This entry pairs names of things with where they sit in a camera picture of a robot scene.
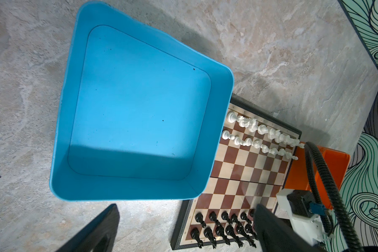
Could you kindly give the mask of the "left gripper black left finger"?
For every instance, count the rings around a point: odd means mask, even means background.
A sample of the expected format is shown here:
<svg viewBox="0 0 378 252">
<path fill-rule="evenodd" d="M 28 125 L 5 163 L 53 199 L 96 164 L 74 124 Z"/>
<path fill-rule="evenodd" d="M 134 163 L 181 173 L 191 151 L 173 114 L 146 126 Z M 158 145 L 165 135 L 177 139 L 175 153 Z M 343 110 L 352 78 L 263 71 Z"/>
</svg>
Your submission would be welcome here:
<svg viewBox="0 0 378 252">
<path fill-rule="evenodd" d="M 116 204 L 109 205 L 59 252 L 111 252 L 118 231 L 120 215 Z"/>
</svg>

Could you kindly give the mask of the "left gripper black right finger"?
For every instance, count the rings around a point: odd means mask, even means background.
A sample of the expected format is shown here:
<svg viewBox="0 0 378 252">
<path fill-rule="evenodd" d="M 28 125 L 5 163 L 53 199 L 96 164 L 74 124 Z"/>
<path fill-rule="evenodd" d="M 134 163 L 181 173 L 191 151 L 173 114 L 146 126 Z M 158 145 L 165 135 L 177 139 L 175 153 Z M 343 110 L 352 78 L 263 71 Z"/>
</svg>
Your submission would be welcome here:
<svg viewBox="0 0 378 252">
<path fill-rule="evenodd" d="M 254 211 L 254 229 L 264 252 L 323 252 L 297 235 L 293 229 L 276 217 L 263 205 Z"/>
</svg>

